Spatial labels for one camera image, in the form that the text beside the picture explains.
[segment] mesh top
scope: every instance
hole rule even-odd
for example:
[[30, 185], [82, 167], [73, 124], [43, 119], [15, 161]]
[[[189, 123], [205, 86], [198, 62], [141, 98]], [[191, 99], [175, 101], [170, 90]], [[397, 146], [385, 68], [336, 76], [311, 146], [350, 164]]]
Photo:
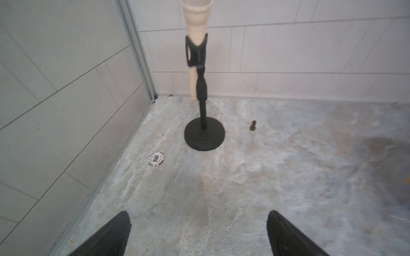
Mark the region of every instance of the mesh top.
[[212, 4], [212, 0], [182, 0], [182, 2], [189, 8], [204, 8]]

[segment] wall tile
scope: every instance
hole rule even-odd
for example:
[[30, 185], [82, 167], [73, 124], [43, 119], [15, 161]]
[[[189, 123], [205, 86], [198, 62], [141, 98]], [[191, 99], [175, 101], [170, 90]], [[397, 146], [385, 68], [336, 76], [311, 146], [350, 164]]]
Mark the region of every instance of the wall tile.
[[206, 71], [228, 72], [231, 29], [229, 27], [209, 28], [208, 33]]
[[208, 26], [293, 22], [300, 0], [214, 1]]
[[122, 96], [120, 89], [114, 81], [114, 78], [108, 69], [107, 63], [104, 62], [98, 65], [96, 67], [96, 71], [104, 82], [104, 85], [117, 105], [117, 108], [119, 108], [125, 102], [125, 98]]
[[171, 73], [172, 81], [174, 84], [175, 94], [187, 95], [191, 94], [189, 88], [189, 72], [176, 72]]
[[0, 180], [40, 198], [116, 106], [95, 70], [0, 131]]
[[149, 99], [146, 87], [141, 85], [70, 164], [66, 172], [92, 189], [147, 110]]
[[175, 93], [171, 73], [169, 73], [169, 72], [160, 72], [160, 73], [154, 72], [154, 73], [151, 73], [151, 77], [152, 77], [153, 82], [154, 82], [155, 90], [160, 95], [170, 95], [170, 94]]
[[239, 72], [241, 68], [242, 50], [244, 46], [245, 27], [232, 27], [230, 46], [229, 72]]
[[208, 95], [253, 97], [257, 73], [205, 73]]
[[178, 2], [178, 8], [180, 10], [181, 28], [187, 28], [187, 22], [185, 20], [184, 10], [182, 7], [182, 0], [181, 1], [177, 0], [177, 2]]
[[147, 32], [140, 32], [139, 37], [141, 39], [141, 44], [147, 60], [147, 65], [151, 72], [155, 72], [156, 70], [153, 62], [153, 57], [151, 55], [150, 46], [148, 44]]
[[410, 75], [380, 75], [362, 98], [370, 102], [410, 103]]
[[[229, 69], [230, 28], [209, 28], [206, 70], [227, 72]], [[186, 30], [147, 32], [155, 70], [159, 72], [188, 71], [185, 56]]]
[[138, 30], [181, 28], [178, 1], [130, 0]]
[[15, 226], [17, 226], [17, 223], [0, 218], [0, 244]]
[[0, 217], [19, 222], [35, 203], [34, 198], [0, 184]]
[[319, 1], [312, 20], [381, 18], [410, 15], [407, 0], [325, 0]]
[[55, 93], [56, 90], [53, 86], [1, 26], [0, 62], [2, 62], [39, 101], [43, 101]]
[[63, 173], [0, 244], [0, 251], [4, 255], [47, 255], [89, 192]]
[[242, 72], [341, 72], [371, 21], [247, 27]]
[[410, 19], [392, 20], [360, 72], [410, 73]]
[[296, 22], [310, 21], [319, 0], [301, 0]]
[[122, 96], [125, 100], [128, 99], [142, 84], [142, 77], [131, 47], [111, 57], [106, 63]]
[[0, 22], [56, 89], [129, 45], [111, 0], [4, 0]]
[[378, 75], [260, 73], [257, 97], [358, 101]]
[[392, 20], [374, 20], [355, 49], [343, 72], [356, 73], [363, 66], [373, 47], [378, 43]]
[[0, 128], [38, 104], [38, 101], [0, 63]]

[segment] concrete floor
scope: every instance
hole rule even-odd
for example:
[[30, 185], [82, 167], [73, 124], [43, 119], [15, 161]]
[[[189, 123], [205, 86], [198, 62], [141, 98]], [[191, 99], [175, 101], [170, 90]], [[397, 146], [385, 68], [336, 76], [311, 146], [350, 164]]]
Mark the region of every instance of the concrete floor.
[[198, 152], [183, 137], [198, 103], [158, 98], [62, 255], [121, 210], [127, 256], [272, 255], [273, 209], [331, 256], [408, 255], [410, 105], [212, 98], [207, 110], [225, 141]]

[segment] black microphone stand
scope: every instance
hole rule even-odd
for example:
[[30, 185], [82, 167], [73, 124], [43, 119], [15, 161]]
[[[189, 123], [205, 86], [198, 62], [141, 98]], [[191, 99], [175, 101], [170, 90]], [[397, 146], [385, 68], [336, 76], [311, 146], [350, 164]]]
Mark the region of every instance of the black microphone stand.
[[206, 116], [206, 100], [208, 98], [207, 85], [204, 78], [205, 54], [208, 34], [199, 46], [185, 37], [185, 52], [189, 67], [196, 66], [198, 80], [196, 81], [196, 97], [199, 100], [200, 117], [195, 118], [185, 127], [184, 137], [186, 143], [195, 150], [208, 151], [219, 147], [224, 138], [225, 130], [218, 120]]

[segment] tile grout line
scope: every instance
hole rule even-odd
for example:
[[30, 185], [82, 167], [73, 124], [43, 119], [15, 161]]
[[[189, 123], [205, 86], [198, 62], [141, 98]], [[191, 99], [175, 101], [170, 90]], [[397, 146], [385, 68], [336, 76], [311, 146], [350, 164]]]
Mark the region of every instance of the tile grout line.
[[[152, 73], [189, 73], [189, 71], [154, 71]], [[410, 73], [394, 72], [216, 72], [207, 71], [206, 73], [243, 73], [243, 74], [323, 74], [323, 75], [410, 75]]]
[[[276, 25], [294, 25], [294, 24], [316, 24], [316, 23], [336, 23], [336, 22], [349, 22], [349, 21], [365, 21], [365, 20], [399, 20], [410, 19], [410, 16], [397, 16], [397, 17], [377, 17], [377, 18], [355, 18], [355, 19], [339, 19], [339, 20], [314, 20], [314, 21], [298, 21], [298, 22], [282, 22], [282, 23], [263, 23], [263, 24], [249, 24], [249, 25], [234, 25], [234, 26], [213, 26], [207, 28], [222, 28], [222, 27], [260, 27], [260, 26], [276, 26]], [[171, 29], [154, 29], [154, 30], [142, 30], [140, 32], [159, 32], [159, 31], [172, 31], [183, 30], [185, 28], [171, 28]]]
[[360, 42], [358, 43], [358, 45], [355, 47], [355, 49], [352, 52], [352, 55], [350, 56], [349, 60], [346, 62], [346, 64], [344, 65], [344, 68], [342, 69], [342, 72], [344, 72], [346, 70], [346, 68], [349, 66], [350, 60], [353, 58], [353, 56], [355, 55], [356, 51], [359, 49], [359, 46], [362, 44], [362, 42], [364, 41], [364, 38], [366, 37], [366, 35], [368, 34], [368, 32], [370, 31], [370, 29], [372, 28], [374, 24], [374, 20], [370, 23], [369, 27], [367, 28], [366, 32], [364, 33], [364, 35], [362, 36], [362, 39], [360, 40]]
[[7, 71], [14, 77], [15, 80], [17, 80], [17, 82], [18, 82], [24, 89], [26, 89], [26, 91], [27, 91], [34, 99], [36, 99], [37, 102], [40, 102], [40, 100], [37, 99], [37, 97], [36, 97], [29, 89], [27, 89], [27, 87], [20, 81], [20, 79], [18, 79], [18, 78], [16, 77], [16, 75], [15, 75], [12, 71], [10, 71], [10, 70], [6, 67], [6, 65], [4, 65], [1, 61], [0, 61], [0, 64], [5, 68], [5, 70], [7, 70]]
[[378, 77], [377, 77], [377, 79], [374, 81], [374, 83], [369, 87], [369, 89], [367, 89], [367, 91], [363, 94], [363, 96], [360, 98], [360, 100], [362, 101], [365, 97], [366, 97], [366, 95], [367, 95], [367, 93], [374, 87], [374, 85], [377, 83], [377, 81], [379, 81], [379, 79], [382, 77], [382, 75], [379, 75]]
[[87, 74], [88, 72], [90, 72], [91, 70], [95, 69], [97, 66], [99, 66], [100, 64], [104, 63], [105, 61], [109, 60], [110, 58], [112, 58], [113, 56], [117, 55], [118, 53], [122, 52], [123, 50], [125, 50], [126, 48], [128, 48], [129, 46], [125, 47], [124, 49], [122, 49], [121, 51], [117, 52], [116, 54], [112, 55], [111, 57], [109, 57], [108, 59], [104, 60], [103, 62], [99, 63], [98, 65], [96, 65], [95, 67], [93, 67], [92, 69], [90, 69], [89, 71], [85, 72], [84, 74], [82, 74], [81, 76], [77, 77], [76, 79], [74, 79], [73, 81], [71, 81], [69, 84], [63, 86], [61, 89], [59, 89], [58, 91], [56, 91], [55, 93], [53, 93], [52, 95], [48, 96], [47, 98], [45, 98], [44, 100], [40, 101], [38, 104], [36, 104], [34, 107], [30, 108], [29, 110], [27, 110], [26, 112], [24, 112], [23, 114], [19, 115], [18, 117], [16, 117], [15, 119], [13, 119], [11, 122], [9, 122], [8, 124], [6, 124], [5, 126], [0, 128], [0, 131], [3, 130], [5, 127], [7, 127], [9, 124], [11, 124], [12, 122], [16, 121], [17, 119], [19, 119], [20, 117], [22, 117], [23, 115], [25, 115], [27, 112], [29, 112], [30, 110], [32, 110], [33, 108], [35, 108], [36, 106], [40, 105], [42, 102], [46, 101], [48, 98], [50, 98], [51, 96], [53, 96], [54, 94], [56, 94], [57, 92], [61, 91], [62, 89], [66, 88], [67, 86], [69, 86], [70, 84], [72, 84], [73, 82], [77, 81], [79, 78], [81, 78], [83, 75]]
[[377, 39], [377, 41], [375, 42], [375, 44], [372, 46], [372, 48], [369, 51], [369, 54], [367, 55], [367, 57], [364, 59], [364, 61], [362, 62], [362, 64], [360, 65], [360, 67], [358, 68], [358, 71], [361, 70], [364, 66], [364, 64], [366, 63], [367, 59], [370, 57], [371, 53], [373, 52], [374, 48], [376, 48], [376, 46], [379, 44], [380, 40], [382, 39], [382, 37], [384, 36], [384, 34], [386, 33], [386, 31], [388, 30], [388, 28], [390, 27], [390, 25], [392, 24], [391, 20], [389, 22], [389, 24], [386, 26], [386, 28], [384, 29], [384, 31], [382, 32], [382, 34], [379, 36], [379, 38]]
[[109, 73], [109, 75], [111, 76], [112, 80], [114, 81], [115, 86], [117, 87], [118, 91], [119, 91], [120, 94], [121, 94], [121, 98], [122, 98], [123, 100], [125, 100], [125, 97], [124, 97], [124, 95], [123, 95], [123, 92], [120, 90], [120, 87], [117, 85], [117, 81], [115, 80], [115, 78], [114, 78], [114, 76], [113, 76], [113, 74], [112, 74], [112, 72], [111, 72], [111, 69], [109, 68], [109, 66], [108, 66], [107, 64], [105, 64], [105, 65], [107, 66], [108, 73]]
[[[177, 94], [176, 96], [181, 96], [181, 97], [190, 97], [189, 94]], [[410, 103], [408, 102], [392, 102], [392, 101], [364, 101], [361, 102], [359, 100], [349, 100], [349, 99], [333, 99], [333, 98], [290, 98], [290, 97], [252, 97], [252, 96], [226, 96], [226, 95], [209, 95], [208, 99], [223, 99], [223, 98], [228, 98], [228, 99], [242, 99], [242, 100], [252, 100], [252, 99], [260, 99], [260, 100], [290, 100], [290, 101], [315, 101], [315, 102], [352, 102], [352, 103], [383, 103], [383, 104], [394, 104], [398, 103], [400, 105], [409, 105]]]
[[172, 74], [169, 74], [169, 76], [171, 77], [171, 85], [172, 85], [173, 92], [174, 94], [176, 94], [175, 86], [174, 86], [174, 79], [172, 78]]
[[18, 192], [20, 192], [20, 193], [22, 193], [22, 194], [24, 194], [24, 195], [26, 195], [26, 196], [28, 196], [28, 197], [34, 199], [34, 200], [37, 200], [37, 201], [39, 200], [38, 198], [33, 197], [32, 195], [27, 194], [26, 192], [23, 192], [23, 191], [21, 191], [20, 189], [15, 188], [15, 187], [13, 187], [13, 186], [10, 186], [9, 184], [6, 184], [6, 183], [4, 183], [4, 182], [2, 182], [2, 181], [0, 181], [0, 184], [3, 184], [4, 186], [7, 186], [7, 187], [9, 187], [9, 188], [11, 188], [11, 189], [13, 189], [13, 190], [15, 190], [15, 191], [18, 191]]
[[233, 33], [233, 29], [231, 28], [231, 37], [230, 37], [230, 41], [229, 41], [229, 62], [228, 62], [228, 72], [230, 70], [230, 62], [231, 62], [231, 55], [232, 55], [232, 33]]
[[258, 86], [257, 86], [258, 81], [259, 81], [259, 73], [258, 73], [257, 76], [256, 76], [255, 89], [253, 90], [253, 96], [252, 96], [252, 98], [255, 98], [256, 90], [258, 89]]
[[88, 189], [91, 192], [91, 189], [88, 188], [84, 183], [82, 183], [81, 181], [79, 181], [76, 177], [74, 177], [73, 175], [71, 175], [69, 172], [66, 173], [68, 176], [70, 176], [71, 178], [73, 178], [76, 182], [80, 183], [81, 185], [83, 185], [86, 189]]
[[241, 61], [239, 62], [239, 72], [242, 71], [242, 58], [243, 58], [243, 56], [244, 56], [245, 35], [246, 35], [246, 27], [245, 27], [245, 29], [244, 29], [244, 38], [242, 39], [242, 51], [241, 51]]
[[112, 96], [111, 92], [108, 90], [108, 85], [107, 85], [107, 83], [104, 81], [103, 77], [101, 76], [101, 74], [100, 74], [100, 72], [98, 71], [97, 68], [96, 68], [96, 71], [97, 71], [98, 77], [101, 79], [101, 81], [102, 81], [102, 83], [103, 83], [103, 85], [104, 85], [104, 88], [107, 90], [107, 92], [108, 92], [109, 95], [111, 96], [111, 99], [114, 101], [115, 106], [116, 106], [117, 108], [119, 108], [119, 106], [118, 106], [117, 102], [115, 102], [115, 99], [114, 99], [114, 97]]
[[177, 1], [177, 5], [178, 5], [178, 18], [179, 18], [179, 20], [180, 20], [180, 26], [181, 26], [181, 28], [182, 28], [181, 6], [180, 6], [180, 3], [179, 3], [180, 0], [175, 0], [175, 1]]
[[313, 9], [313, 12], [312, 12], [312, 16], [310, 17], [309, 22], [311, 22], [311, 21], [313, 20], [313, 16], [314, 16], [314, 14], [315, 14], [315, 12], [316, 12], [316, 8], [317, 8], [318, 5], [319, 5], [319, 0], [316, 0], [316, 4], [314, 5], [314, 9]]
[[301, 8], [302, 1], [303, 1], [303, 0], [301, 0], [301, 1], [299, 2], [299, 7], [298, 7], [298, 10], [296, 11], [296, 15], [295, 15], [295, 19], [293, 20], [293, 24], [295, 24], [296, 19], [298, 18], [298, 15], [299, 15], [299, 9]]
[[7, 218], [2, 217], [2, 216], [0, 216], [0, 219], [8, 220], [8, 221], [13, 222], [13, 223], [18, 223], [18, 221], [15, 221], [15, 220], [12, 220], [12, 219], [7, 219]]
[[5, 30], [5, 32], [9, 35], [9, 37], [14, 41], [14, 43], [18, 46], [18, 48], [20, 48], [20, 50], [23, 52], [23, 54], [27, 57], [27, 59], [29, 59], [29, 61], [36, 67], [36, 69], [41, 73], [41, 75], [47, 80], [47, 82], [51, 85], [51, 87], [53, 87], [53, 89], [55, 91], [57, 91], [57, 89], [55, 88], [54, 84], [51, 83], [51, 81], [46, 77], [46, 75], [41, 71], [41, 69], [34, 63], [34, 61], [28, 56], [28, 54], [25, 52], [25, 50], [23, 50], [23, 48], [20, 46], [20, 44], [17, 42], [17, 40], [7, 31], [7, 29], [5, 27], [3, 27], [3, 25], [0, 24], [0, 26]]
[[[129, 100], [129, 98], [131, 98], [131, 96], [134, 95], [134, 93], [141, 87], [142, 84], [139, 85], [139, 87], [128, 97], [128, 99], [121, 105], [121, 107]], [[20, 224], [20, 222], [27, 216], [27, 214], [29, 214], [29, 212], [34, 208], [34, 206], [36, 206], [38, 204], [38, 202], [43, 198], [43, 196], [47, 193], [47, 191], [50, 190], [50, 188], [54, 185], [54, 183], [56, 183], [56, 181], [61, 177], [61, 175], [63, 175], [63, 173], [65, 173], [65, 171], [70, 167], [70, 165], [77, 159], [77, 157], [81, 154], [81, 152], [88, 146], [88, 144], [90, 144], [90, 142], [95, 138], [95, 136], [97, 136], [97, 134], [104, 128], [104, 126], [111, 120], [111, 118], [121, 109], [121, 107], [119, 109], [117, 109], [117, 111], [115, 111], [115, 113], [108, 119], [108, 121], [101, 127], [101, 129], [94, 135], [94, 137], [87, 143], [87, 145], [85, 145], [85, 147], [78, 153], [78, 155], [71, 161], [71, 163], [67, 166], [67, 168], [64, 169], [64, 171], [57, 177], [57, 179], [50, 185], [50, 187], [43, 193], [43, 195], [37, 200], [37, 202], [30, 208], [30, 210], [24, 215], [23, 218], [21, 218], [21, 220], [17, 223], [17, 225], [10, 231], [10, 233], [4, 238], [4, 240], [0, 243], [0, 245], [7, 239], [7, 237], [9, 237], [9, 235], [13, 232], [13, 230], [18, 226], [18, 224]]]
[[153, 58], [153, 54], [152, 54], [152, 51], [151, 51], [150, 42], [148, 41], [148, 34], [147, 34], [146, 32], [144, 32], [144, 34], [145, 34], [145, 39], [147, 39], [148, 50], [150, 51], [150, 57], [151, 57], [151, 61], [152, 61], [153, 66], [154, 66], [154, 70], [157, 70], [157, 68], [155, 67], [155, 63], [154, 63], [154, 58]]

